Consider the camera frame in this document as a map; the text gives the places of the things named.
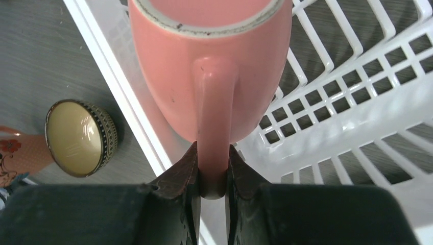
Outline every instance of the red flower design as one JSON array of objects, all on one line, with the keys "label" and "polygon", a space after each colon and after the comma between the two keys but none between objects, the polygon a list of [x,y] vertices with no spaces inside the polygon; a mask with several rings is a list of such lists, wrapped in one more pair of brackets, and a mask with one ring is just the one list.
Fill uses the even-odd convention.
[{"label": "red flower design", "polygon": [[21,143],[16,139],[0,140],[0,149],[4,152],[14,153],[21,148]]}]

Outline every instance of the gray floor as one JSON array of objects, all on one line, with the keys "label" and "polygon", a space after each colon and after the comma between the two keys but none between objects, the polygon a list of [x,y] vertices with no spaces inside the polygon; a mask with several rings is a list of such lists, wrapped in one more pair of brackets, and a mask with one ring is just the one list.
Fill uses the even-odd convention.
[{"label": "gray floor", "polygon": [[[411,25],[417,18],[412,0],[381,0],[390,15],[397,33]],[[370,49],[382,37],[379,23],[366,1],[340,0],[343,11],[363,44]],[[338,66],[351,56],[351,49],[338,28],[325,1],[319,0],[306,9],[313,26],[331,57]],[[77,27],[61,0],[0,0],[0,125],[8,125],[30,134],[43,133],[44,118],[50,105],[57,100],[73,98],[86,100],[105,108],[113,117],[121,135],[119,151],[101,171],[86,179],[76,179],[51,165],[33,179],[40,183],[140,183],[152,180],[155,175],[143,155],[130,128],[125,122],[104,78],[93,60]],[[421,41],[416,48],[431,45]],[[304,68],[309,81],[323,71],[317,52],[308,42],[305,31],[295,17],[291,47]],[[392,60],[401,59],[396,54]],[[427,64],[431,69],[433,62]],[[377,65],[367,67],[367,72],[376,72]],[[410,78],[411,73],[402,76]],[[352,84],[348,77],[345,81]],[[293,71],[287,70],[282,89],[288,94],[296,80]],[[414,129],[419,135],[430,138],[429,127]],[[408,158],[416,158],[421,168],[432,172],[432,156],[416,148],[407,147],[402,139],[394,137],[390,144],[400,147]],[[406,180],[404,173],[396,173],[393,163],[384,157],[374,145],[363,149],[371,159],[382,165],[385,175],[392,182]],[[371,183],[366,173],[352,156],[342,156],[352,178],[357,183]],[[304,183],[312,180],[309,169],[302,172]],[[329,174],[327,183],[334,183],[336,174]]]},{"label": "gray floor", "polygon": [[62,0],[0,0],[0,125],[42,134],[50,106],[79,99],[106,109],[121,143],[111,162],[77,179],[55,164],[39,183],[143,183],[155,178]]}]

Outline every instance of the pink mug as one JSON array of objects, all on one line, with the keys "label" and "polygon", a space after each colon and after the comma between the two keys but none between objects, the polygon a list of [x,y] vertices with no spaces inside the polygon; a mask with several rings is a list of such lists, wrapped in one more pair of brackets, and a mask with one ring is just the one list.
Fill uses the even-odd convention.
[{"label": "pink mug", "polygon": [[0,187],[13,184],[39,172],[54,162],[44,135],[24,134],[16,129],[0,126]]},{"label": "pink mug", "polygon": [[250,134],[284,69],[291,0],[129,0],[138,60],[173,129],[197,141],[200,193],[225,193],[229,144]]}]

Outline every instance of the mug rim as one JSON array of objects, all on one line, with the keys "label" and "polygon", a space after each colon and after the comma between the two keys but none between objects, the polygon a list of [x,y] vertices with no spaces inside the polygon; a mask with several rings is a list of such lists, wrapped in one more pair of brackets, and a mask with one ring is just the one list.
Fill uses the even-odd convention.
[{"label": "mug rim", "polygon": [[68,175],[71,175],[73,177],[76,178],[85,178],[85,177],[89,177],[90,175],[93,175],[94,173],[96,173],[102,166],[104,166],[104,162],[106,160],[106,157],[104,158],[104,145],[108,145],[107,142],[104,143],[104,139],[103,139],[103,135],[105,135],[105,132],[102,131],[102,127],[100,127],[99,125],[97,126],[98,128],[98,132],[99,132],[99,137],[100,137],[100,141],[101,141],[101,155],[99,157],[99,161],[96,164],[95,168],[92,169],[92,171],[86,173],[86,174],[78,174],[76,172],[71,171],[70,169],[66,168],[65,166],[63,166],[62,164],[59,163],[59,161],[57,160],[56,156],[54,155],[51,146],[50,146],[50,140],[48,139],[48,135],[47,135],[47,129],[48,129],[48,120],[50,119],[50,115],[52,113],[52,111],[59,106],[60,104],[63,104],[65,102],[73,102],[79,106],[81,106],[84,110],[87,111],[87,113],[89,113],[89,115],[92,117],[92,119],[97,123],[98,125],[98,117],[96,116],[95,113],[92,112],[92,110],[90,110],[89,107],[86,106],[86,104],[82,101],[79,100],[74,100],[74,99],[65,99],[65,100],[60,100],[58,102],[55,102],[49,109],[46,118],[45,118],[45,126],[44,126],[44,135],[45,135],[45,142],[46,145],[50,151],[51,157],[53,158],[54,162]]},{"label": "mug rim", "polygon": [[220,27],[195,27],[182,24],[161,13],[149,0],[132,0],[137,10],[149,21],[167,31],[187,37],[219,38],[249,31],[271,19],[286,0],[270,0],[268,5],[243,21]]}]

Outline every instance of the pink vase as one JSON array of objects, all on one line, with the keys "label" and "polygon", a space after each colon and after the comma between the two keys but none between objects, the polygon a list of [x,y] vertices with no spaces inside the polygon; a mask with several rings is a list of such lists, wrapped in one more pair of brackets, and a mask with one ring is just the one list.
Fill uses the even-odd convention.
[{"label": "pink vase", "polygon": [[37,173],[54,162],[44,135],[29,135],[0,126],[0,187]]}]

